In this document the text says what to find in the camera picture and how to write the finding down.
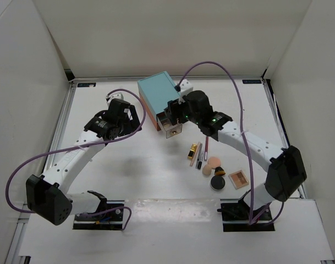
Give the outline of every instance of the pencil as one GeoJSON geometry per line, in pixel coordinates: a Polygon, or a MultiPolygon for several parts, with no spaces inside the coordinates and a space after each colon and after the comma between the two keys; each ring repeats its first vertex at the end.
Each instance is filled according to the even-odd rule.
{"type": "Polygon", "coordinates": [[[205,138],[205,153],[204,153],[204,161],[207,161],[207,150],[209,148],[209,137],[205,138]]]}

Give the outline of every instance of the black sticker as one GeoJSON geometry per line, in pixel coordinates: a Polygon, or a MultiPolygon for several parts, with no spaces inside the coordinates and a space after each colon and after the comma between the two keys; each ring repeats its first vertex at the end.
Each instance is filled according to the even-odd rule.
{"type": "Polygon", "coordinates": [[[82,82],[77,84],[77,87],[95,87],[96,82],[82,82]]]}
{"type": "Polygon", "coordinates": [[[242,80],[243,84],[261,84],[261,80],[242,80]]]}

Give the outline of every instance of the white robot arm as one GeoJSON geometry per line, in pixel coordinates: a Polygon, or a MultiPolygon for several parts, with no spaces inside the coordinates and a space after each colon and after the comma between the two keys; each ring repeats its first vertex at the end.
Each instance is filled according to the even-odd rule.
{"type": "Polygon", "coordinates": [[[77,175],[105,147],[104,141],[131,134],[140,125],[135,107],[123,101],[121,93],[106,100],[108,110],[98,112],[85,125],[74,146],[98,144],[66,152],[49,170],[39,177],[30,176],[26,182],[28,208],[55,225],[63,223],[69,215],[106,209],[106,198],[94,191],[67,194],[77,175]]]}
{"type": "MultiPolygon", "coordinates": [[[[224,113],[215,112],[204,92],[193,91],[192,84],[186,79],[175,89],[180,92],[180,98],[169,101],[164,110],[172,125],[191,121],[206,136],[247,155],[236,122],[224,113]]],[[[254,189],[253,210],[257,211],[274,200],[285,202],[306,179],[300,151],[294,146],[275,146],[249,132],[246,132],[246,138],[252,160],[267,172],[266,181],[254,189]]],[[[249,211],[251,193],[247,192],[239,203],[249,211]]]]}

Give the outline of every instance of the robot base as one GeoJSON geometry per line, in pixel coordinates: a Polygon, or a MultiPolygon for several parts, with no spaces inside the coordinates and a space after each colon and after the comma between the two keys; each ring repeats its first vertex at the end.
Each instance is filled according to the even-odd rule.
{"type": "Polygon", "coordinates": [[[255,224],[248,225],[249,215],[244,211],[244,207],[241,207],[237,200],[222,200],[222,202],[221,208],[217,211],[222,214],[224,232],[275,231],[273,224],[267,224],[272,220],[270,209],[268,209],[255,224]]]}

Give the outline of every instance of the white wall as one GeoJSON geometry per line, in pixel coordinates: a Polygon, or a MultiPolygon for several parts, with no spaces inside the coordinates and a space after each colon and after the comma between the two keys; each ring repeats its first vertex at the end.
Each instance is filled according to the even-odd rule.
{"type": "Polygon", "coordinates": [[[76,77],[183,74],[205,60],[260,76],[277,65],[310,2],[35,0],[76,77]]]}
{"type": "Polygon", "coordinates": [[[313,0],[272,86],[335,256],[335,0],[313,0]]]}
{"type": "MultiPolygon", "coordinates": [[[[48,149],[68,88],[33,2],[9,2],[0,1],[0,263],[19,216],[6,204],[7,179],[21,162],[48,149]]],[[[25,179],[40,168],[34,162],[16,176],[11,198],[17,205],[25,198],[25,179]]]]}

